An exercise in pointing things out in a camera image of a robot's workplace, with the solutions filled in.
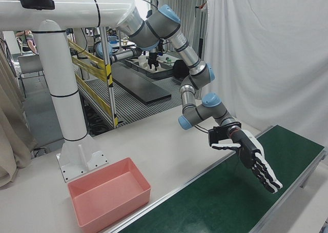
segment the white table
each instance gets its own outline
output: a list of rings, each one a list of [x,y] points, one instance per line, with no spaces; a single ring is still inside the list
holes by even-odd
[[[95,138],[110,163],[132,158],[152,186],[150,203],[227,154],[210,148],[207,134],[195,128],[182,130],[177,123],[180,114],[181,107],[176,107]],[[205,128],[213,125],[213,120],[201,124]],[[259,132],[246,124],[243,128]],[[18,172],[14,183],[0,188],[0,232],[81,232],[57,153],[32,160]],[[276,213],[272,222],[278,226],[269,224],[264,232],[319,232],[312,230],[320,229],[328,216],[326,191],[328,168],[320,164],[305,189],[297,189],[285,202],[289,207]]]

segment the gray chair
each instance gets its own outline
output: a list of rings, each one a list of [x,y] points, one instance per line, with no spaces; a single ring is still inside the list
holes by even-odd
[[[35,73],[38,72],[38,75],[36,76],[40,76],[40,72],[42,71],[42,76],[44,77],[45,81],[45,73],[43,71],[43,67],[40,61],[40,58],[38,55],[31,55],[31,56],[19,56],[18,57],[18,62],[20,65],[20,69],[21,69],[21,73],[19,74],[19,79],[22,82],[22,86],[23,86],[23,91],[24,91],[24,96],[26,97],[26,93],[25,93],[25,85],[23,82],[23,74],[30,74],[30,73]]]

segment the black strap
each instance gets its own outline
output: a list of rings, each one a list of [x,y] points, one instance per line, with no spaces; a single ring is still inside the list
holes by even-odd
[[[163,39],[167,39],[167,38],[170,38],[172,35],[174,35],[178,30],[179,30],[179,28],[181,27],[181,25],[179,24],[178,25],[178,27],[176,27],[176,29],[175,30],[173,30],[173,32],[172,33],[170,33],[169,35],[167,35],[167,36],[165,36],[165,37],[163,37]]]
[[[96,7],[97,7],[97,12],[98,12],[98,25],[97,27],[100,26],[100,11],[99,11],[99,6],[98,6],[98,3],[97,3],[97,0],[94,0],[94,2],[96,3]]]
[[[195,64],[193,64],[193,65],[188,65],[188,68],[189,68],[189,69],[195,68],[197,65],[199,65],[199,63],[200,63],[200,58],[198,58],[198,60],[197,60],[197,62],[196,62]]]
[[[150,31],[154,34],[154,36],[156,36],[156,38],[160,39],[160,36],[155,32],[153,27],[149,24],[148,20],[146,20],[146,24],[147,24],[148,28],[150,29]]]
[[[76,139],[76,140],[66,139],[65,137],[63,137],[63,138],[64,138],[64,140],[69,141],[69,142],[77,142],[77,141],[82,140],[84,137],[82,137],[82,138],[80,138],[80,139]]]
[[[51,33],[65,33],[66,30],[55,30],[55,31],[32,31],[33,34],[51,34]]]
[[[130,37],[130,38],[131,38],[131,37],[135,37],[137,34],[139,34],[140,31],[143,29],[144,25],[145,25],[145,21],[143,21],[143,22],[142,22],[142,25],[140,26],[140,28],[139,28],[135,33],[129,35],[129,37]]]
[[[78,93],[78,90],[76,90],[74,93],[68,94],[68,95],[54,95],[54,94],[50,94],[52,97],[56,97],[56,98],[66,98],[72,95],[75,95],[76,93]]]
[[[180,48],[174,48],[176,52],[182,52],[183,50],[185,50],[187,47],[189,46],[189,42],[186,41],[186,43],[180,47]]]

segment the white pipe mount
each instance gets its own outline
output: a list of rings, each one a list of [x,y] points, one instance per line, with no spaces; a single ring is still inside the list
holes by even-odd
[[[0,0],[0,30],[41,30],[53,20],[65,30],[110,26],[116,28],[135,10],[134,0],[53,0],[54,10],[25,9],[18,0]]]

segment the floor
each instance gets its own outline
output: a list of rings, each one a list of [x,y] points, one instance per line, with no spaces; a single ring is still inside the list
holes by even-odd
[[[44,77],[32,73],[23,81],[26,88],[24,108],[29,128],[37,140],[37,147],[46,148],[40,150],[38,155],[60,149],[64,139]]]
[[[19,72],[19,64],[16,64],[16,70]],[[42,75],[38,76],[37,73],[32,73],[26,75],[23,81],[26,88],[24,107],[27,122],[33,136],[38,142],[37,148],[40,148],[40,150],[34,152],[35,156],[41,156],[60,149],[64,143],[64,139],[44,77]],[[124,120],[121,125],[138,121],[181,104],[178,82],[171,78],[159,80],[157,82],[152,79],[150,79],[150,81],[170,91],[172,93],[172,98],[144,105],[136,98],[129,95],[123,88],[115,85],[118,114],[120,119]],[[110,130],[89,106],[86,107],[86,116],[90,135],[98,135]]]

